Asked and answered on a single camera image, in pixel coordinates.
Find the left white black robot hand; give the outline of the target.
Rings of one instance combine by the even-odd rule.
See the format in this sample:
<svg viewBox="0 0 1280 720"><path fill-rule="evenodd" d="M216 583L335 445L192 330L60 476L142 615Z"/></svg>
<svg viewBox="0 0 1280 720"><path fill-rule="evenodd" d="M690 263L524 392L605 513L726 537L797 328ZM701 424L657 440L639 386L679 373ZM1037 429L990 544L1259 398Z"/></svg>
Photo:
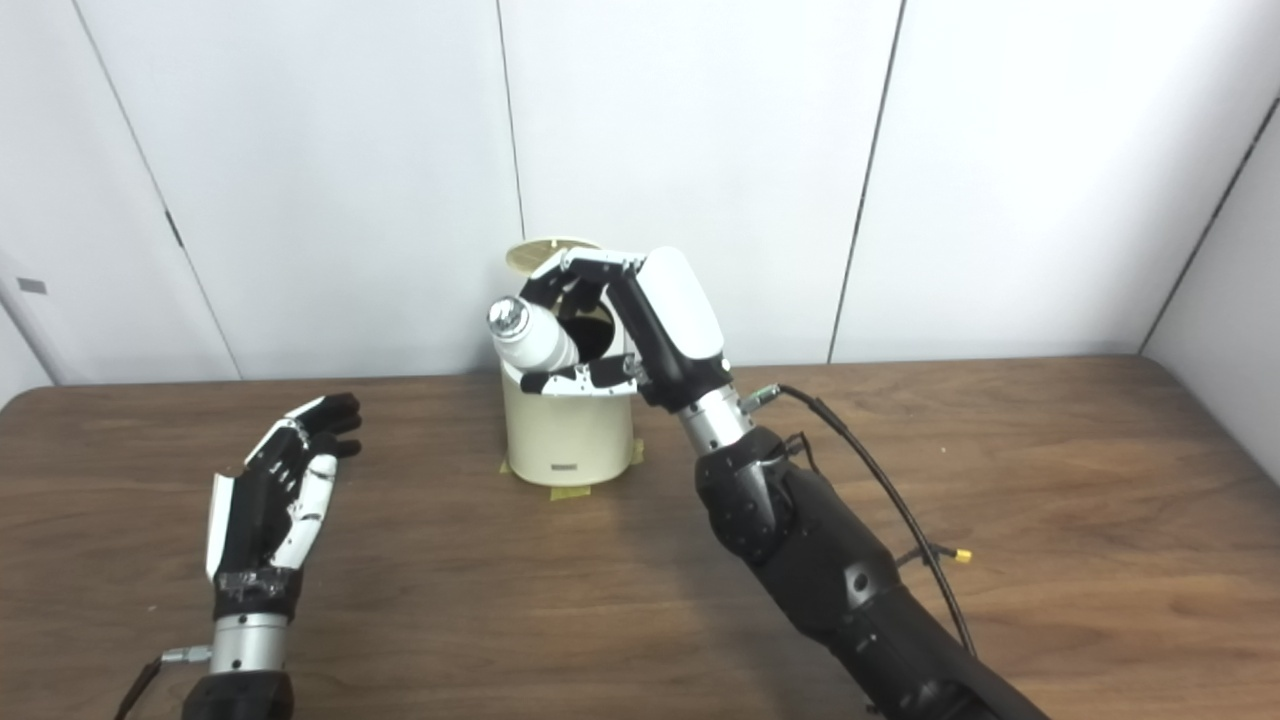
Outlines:
<svg viewBox="0 0 1280 720"><path fill-rule="evenodd" d="M214 620L294 618L339 462L361 451L348 434L361 424L351 392L317 397L275 420L237 474L215 474L205 556Z"/></svg>

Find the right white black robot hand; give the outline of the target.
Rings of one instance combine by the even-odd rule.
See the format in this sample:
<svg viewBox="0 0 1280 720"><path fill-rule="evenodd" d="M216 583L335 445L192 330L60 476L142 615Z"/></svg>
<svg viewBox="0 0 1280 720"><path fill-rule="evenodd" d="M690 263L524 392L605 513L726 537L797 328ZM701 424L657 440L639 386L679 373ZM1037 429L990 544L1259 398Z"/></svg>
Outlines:
<svg viewBox="0 0 1280 720"><path fill-rule="evenodd" d="M653 407L692 414L708 395L731 387L724 337L704 288L675 247L648 254L561 249L527 278L520 299L550 309L605 300L632 351L547 372L525 370L526 395L640 395Z"/></svg>

